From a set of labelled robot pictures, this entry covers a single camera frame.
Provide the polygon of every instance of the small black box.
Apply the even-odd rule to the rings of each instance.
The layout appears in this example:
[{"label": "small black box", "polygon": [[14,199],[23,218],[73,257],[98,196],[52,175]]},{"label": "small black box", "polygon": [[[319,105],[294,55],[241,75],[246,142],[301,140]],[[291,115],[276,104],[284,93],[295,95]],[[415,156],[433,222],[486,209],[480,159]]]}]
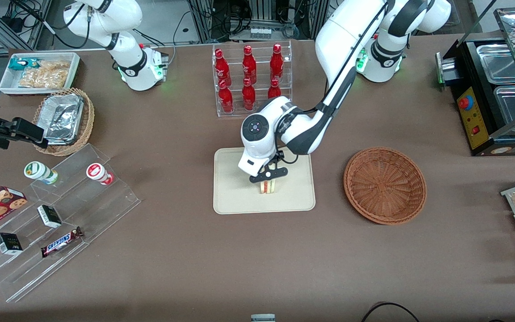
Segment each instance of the small black box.
[{"label": "small black box", "polygon": [[41,204],[41,206],[37,207],[37,211],[45,226],[51,228],[59,228],[61,226],[61,218],[59,218],[55,208]]},{"label": "small black box", "polygon": [[23,251],[17,235],[0,233],[0,251],[5,255],[17,255]]}]

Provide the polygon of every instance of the red bottle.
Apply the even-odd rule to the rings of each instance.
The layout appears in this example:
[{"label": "red bottle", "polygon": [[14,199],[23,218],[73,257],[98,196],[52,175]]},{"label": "red bottle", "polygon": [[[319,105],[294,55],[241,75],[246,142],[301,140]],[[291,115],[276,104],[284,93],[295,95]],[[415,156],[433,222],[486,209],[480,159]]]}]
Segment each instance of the red bottle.
[{"label": "red bottle", "polygon": [[256,59],[253,57],[251,46],[244,47],[244,60],[241,64],[244,66],[244,78],[249,77],[252,84],[255,84],[258,81],[258,68],[256,67]]},{"label": "red bottle", "polygon": [[229,91],[225,80],[221,80],[218,84],[220,90],[218,91],[218,97],[220,97],[220,104],[224,113],[231,114],[233,112],[233,98],[232,92]]},{"label": "red bottle", "polygon": [[270,79],[282,79],[283,76],[283,56],[282,45],[276,43],[274,45],[274,54],[271,55],[270,60]]},{"label": "red bottle", "polygon": [[216,55],[216,65],[214,68],[216,69],[216,74],[218,75],[218,84],[221,80],[225,80],[225,85],[231,86],[232,79],[229,77],[229,66],[228,62],[224,59],[223,51],[218,48],[214,54]]},{"label": "red bottle", "polygon": [[253,110],[253,105],[256,102],[256,90],[252,86],[252,81],[249,77],[244,79],[244,88],[241,90],[244,96],[244,108],[246,110]]},{"label": "red bottle", "polygon": [[279,80],[274,78],[271,80],[270,89],[267,90],[267,98],[274,98],[282,95],[282,90],[279,89]]}]

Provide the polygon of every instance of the yogurt cup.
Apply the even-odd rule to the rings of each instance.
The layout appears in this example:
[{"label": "yogurt cup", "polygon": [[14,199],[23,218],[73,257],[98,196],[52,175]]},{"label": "yogurt cup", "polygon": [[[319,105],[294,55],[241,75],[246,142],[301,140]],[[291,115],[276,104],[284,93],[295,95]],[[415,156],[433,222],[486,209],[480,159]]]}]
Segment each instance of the yogurt cup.
[{"label": "yogurt cup", "polygon": [[114,175],[106,171],[100,163],[89,165],[86,169],[86,176],[105,186],[110,185],[114,181]]},{"label": "yogurt cup", "polygon": [[57,171],[50,169],[39,161],[31,161],[23,169],[25,177],[33,180],[43,181],[47,185],[53,185],[59,178]]}]

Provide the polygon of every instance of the wicker basket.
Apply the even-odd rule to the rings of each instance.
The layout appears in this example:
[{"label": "wicker basket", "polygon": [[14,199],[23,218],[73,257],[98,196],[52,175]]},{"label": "wicker basket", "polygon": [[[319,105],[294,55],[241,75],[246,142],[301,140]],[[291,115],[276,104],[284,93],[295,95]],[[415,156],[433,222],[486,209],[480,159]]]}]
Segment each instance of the wicker basket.
[{"label": "wicker basket", "polygon": [[[55,155],[56,157],[65,157],[66,155],[73,154],[78,150],[82,149],[84,145],[88,142],[90,133],[93,130],[93,122],[94,122],[94,106],[93,102],[90,101],[89,97],[80,89],[77,88],[69,88],[66,90],[62,90],[61,92],[53,93],[52,96],[61,96],[67,94],[77,94],[84,99],[84,106],[82,110],[82,116],[80,119],[79,130],[77,133],[77,140],[75,143],[71,145],[49,145],[46,149],[41,149],[37,146],[35,148],[39,150],[39,152],[45,154]],[[43,102],[39,104],[39,108],[37,112],[35,112],[35,117],[33,118],[33,123],[37,124],[39,120],[39,113],[41,112],[41,108],[43,107]]]},{"label": "wicker basket", "polygon": [[394,149],[375,147],[355,154],[343,175],[345,193],[363,216],[384,225],[412,220],[426,201],[420,169]]}]

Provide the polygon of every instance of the white robotic arm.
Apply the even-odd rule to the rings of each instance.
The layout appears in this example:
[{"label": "white robotic arm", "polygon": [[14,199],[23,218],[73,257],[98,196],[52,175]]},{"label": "white robotic arm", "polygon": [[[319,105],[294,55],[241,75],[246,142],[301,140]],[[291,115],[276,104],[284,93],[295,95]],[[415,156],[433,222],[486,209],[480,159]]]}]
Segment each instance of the white robotic arm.
[{"label": "white robotic arm", "polygon": [[[315,43],[317,59],[331,84],[323,100],[312,110],[301,110],[288,98],[278,97],[248,116],[241,126],[245,149],[240,169],[251,175],[252,182],[272,179],[271,173],[258,174],[283,159],[278,137],[296,155],[315,151],[355,80],[361,50],[369,53],[363,75],[386,81],[394,75],[410,33],[417,27],[437,30],[449,16],[446,0],[345,0],[323,25]],[[372,41],[379,28],[377,41]],[[309,112],[315,112],[313,118],[306,115]],[[278,172],[279,177],[287,174]]]},{"label": "white robotic arm", "polygon": [[102,45],[118,64],[122,79],[131,89],[146,90],[163,80],[166,65],[161,54],[141,48],[128,31],[138,27],[143,12],[135,0],[80,0],[65,7],[65,23],[81,37]]}]

